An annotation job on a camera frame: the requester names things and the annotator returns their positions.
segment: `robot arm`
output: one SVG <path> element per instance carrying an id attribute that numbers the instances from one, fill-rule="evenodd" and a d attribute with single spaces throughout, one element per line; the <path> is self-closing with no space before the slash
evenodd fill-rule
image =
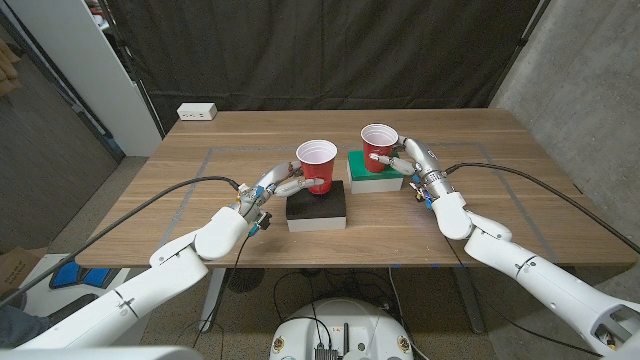
<path id="1" fill-rule="evenodd" d="M 462 195 L 449 184 L 435 154 L 403 136 L 398 143 L 416 161 L 372 154 L 398 172 L 412 175 L 418 200 L 431 202 L 438 227 L 449 239 L 469 238 L 465 251 L 516 280 L 567 322 L 597 352 L 612 355 L 640 345 L 640 305 L 606 295 L 537 254 L 511 242 L 504 225 L 464 209 Z"/>
<path id="2" fill-rule="evenodd" d="M 149 260 L 149 270 L 101 296 L 18 349 L 110 345 L 140 318 L 205 277 L 208 269 L 200 258 L 219 259 L 247 233 L 251 236 L 258 229 L 266 229 L 271 215 L 260 206 L 271 195 L 290 196 L 323 182 L 321 179 L 294 181 L 283 185 L 279 191 L 280 183 L 297 175 L 301 175 L 300 162 L 286 162 L 263 174 L 252 187 L 243 185 L 236 202 L 221 208 L 209 223 L 158 249 Z"/>

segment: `cardboard box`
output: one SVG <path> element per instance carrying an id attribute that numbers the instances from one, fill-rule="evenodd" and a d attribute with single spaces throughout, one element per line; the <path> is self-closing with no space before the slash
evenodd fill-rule
<path id="1" fill-rule="evenodd" d="M 16 247 L 0 255 L 0 296 L 9 290 L 19 288 L 44 254 L 46 248 L 25 250 Z"/>

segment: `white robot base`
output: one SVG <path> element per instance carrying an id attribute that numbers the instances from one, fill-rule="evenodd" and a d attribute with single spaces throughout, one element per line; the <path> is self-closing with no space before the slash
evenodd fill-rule
<path id="1" fill-rule="evenodd" d="M 299 309 L 276 330 L 270 360 L 413 359 L 407 332 L 384 310 L 349 298 L 324 299 L 314 306 L 326 329 L 314 320 L 311 304 Z"/>

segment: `wooden table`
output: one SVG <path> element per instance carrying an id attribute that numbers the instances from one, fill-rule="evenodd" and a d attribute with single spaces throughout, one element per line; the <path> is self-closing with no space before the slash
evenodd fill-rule
<path id="1" fill-rule="evenodd" d="M 384 123 L 427 143 L 444 167 L 490 162 L 525 171 L 588 208 L 556 163 L 507 110 L 366 110 L 220 112 L 213 121 L 179 121 L 120 197 L 99 229 L 177 182 L 223 175 L 253 184 L 272 166 L 296 160 L 297 146 L 326 139 L 338 146 L 334 179 L 345 180 L 345 230 L 290 233 L 285 199 L 263 207 L 271 227 L 249 240 L 239 267 L 456 266 L 435 217 L 416 203 L 406 182 L 400 192 L 351 195 L 347 152 L 361 148 L 360 130 Z M 508 173 L 462 168 L 449 177 L 466 208 L 506 225 L 513 241 L 559 264 L 629 265 L 635 254 L 618 239 L 553 194 Z M 149 206 L 77 257 L 90 267 L 146 267 L 166 241 L 201 227 L 235 192 L 223 182 L 176 190 Z M 467 265 L 478 265 L 454 248 Z M 240 244 L 211 267 L 231 267 Z"/>

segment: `black curtain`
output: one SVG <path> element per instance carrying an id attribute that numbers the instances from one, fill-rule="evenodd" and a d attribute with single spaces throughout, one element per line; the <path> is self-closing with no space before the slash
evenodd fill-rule
<path id="1" fill-rule="evenodd" d="M 484 107 L 538 0 L 110 0 L 161 122 L 219 110 Z"/>

